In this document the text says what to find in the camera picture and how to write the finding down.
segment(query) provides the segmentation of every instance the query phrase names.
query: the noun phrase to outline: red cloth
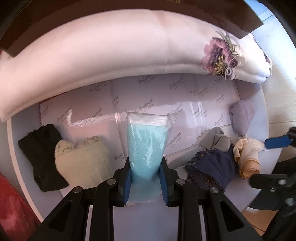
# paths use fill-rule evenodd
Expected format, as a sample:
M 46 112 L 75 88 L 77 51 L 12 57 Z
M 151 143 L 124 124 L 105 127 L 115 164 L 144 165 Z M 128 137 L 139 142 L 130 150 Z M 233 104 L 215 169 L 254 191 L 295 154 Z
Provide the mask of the red cloth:
M 40 224 L 30 206 L 1 174 L 0 224 L 11 241 L 27 241 Z

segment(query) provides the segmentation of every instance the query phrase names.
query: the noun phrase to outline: transparent plastic wrap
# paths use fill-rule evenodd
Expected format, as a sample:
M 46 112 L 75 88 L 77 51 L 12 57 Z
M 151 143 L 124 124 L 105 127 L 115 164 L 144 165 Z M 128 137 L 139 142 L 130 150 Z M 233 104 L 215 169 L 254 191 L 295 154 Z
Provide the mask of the transparent plastic wrap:
M 160 195 L 158 171 L 174 123 L 172 115 L 128 113 L 128 155 L 132 174 L 129 204 L 148 202 Z

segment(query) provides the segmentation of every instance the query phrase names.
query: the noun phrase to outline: beige folded cloth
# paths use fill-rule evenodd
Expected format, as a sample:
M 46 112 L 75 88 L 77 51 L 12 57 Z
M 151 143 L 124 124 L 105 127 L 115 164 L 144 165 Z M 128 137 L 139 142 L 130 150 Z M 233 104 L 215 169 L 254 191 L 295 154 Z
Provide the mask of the beige folded cloth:
M 234 159 L 238 163 L 242 178 L 250 178 L 260 173 L 258 152 L 262 151 L 264 144 L 253 138 L 240 139 L 233 148 Z
M 112 177 L 109 151 L 98 136 L 87 138 L 76 147 L 60 140 L 54 155 L 58 172 L 72 187 L 92 188 Z

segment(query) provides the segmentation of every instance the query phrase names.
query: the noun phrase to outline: white folded fabric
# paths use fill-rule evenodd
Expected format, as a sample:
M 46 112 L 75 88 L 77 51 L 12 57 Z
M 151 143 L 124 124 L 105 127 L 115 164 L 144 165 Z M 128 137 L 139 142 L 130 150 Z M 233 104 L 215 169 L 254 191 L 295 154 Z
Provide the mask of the white folded fabric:
M 262 83 L 271 65 L 249 34 L 238 39 L 199 19 L 128 9 L 66 23 L 15 58 L 0 54 L 0 120 L 93 83 L 143 74 L 217 74 Z
M 71 187 L 84 189 L 98 186 L 112 177 L 109 151 L 98 137 L 87 138 L 76 147 L 60 140 L 54 152 L 58 172 Z

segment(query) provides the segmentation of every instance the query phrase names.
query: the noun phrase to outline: silver bolt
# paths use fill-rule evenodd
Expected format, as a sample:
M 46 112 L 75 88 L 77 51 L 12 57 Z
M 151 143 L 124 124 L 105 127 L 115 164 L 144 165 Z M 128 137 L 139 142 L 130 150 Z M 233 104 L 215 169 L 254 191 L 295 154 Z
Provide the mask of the silver bolt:
M 285 202 L 286 202 L 286 204 L 288 206 L 293 206 L 293 204 L 294 204 L 294 198 L 288 197 Z
M 113 184 L 116 183 L 116 180 L 113 179 L 113 178 L 110 178 L 110 179 L 107 180 L 107 183 L 108 183 L 109 185 L 113 185 Z
M 278 181 L 279 185 L 285 185 L 286 183 L 287 183 L 287 180 L 285 180 L 285 179 L 281 179 Z
M 179 179 L 176 180 L 176 183 L 178 183 L 179 185 L 184 185 L 185 182 L 186 181 L 184 179 L 182 179 L 182 178 L 179 178 Z
M 82 187 L 74 187 L 73 192 L 74 193 L 80 193 L 82 191 Z
M 216 187 L 211 187 L 210 188 L 210 191 L 211 191 L 211 193 L 218 193 L 219 192 L 219 189 L 216 188 Z

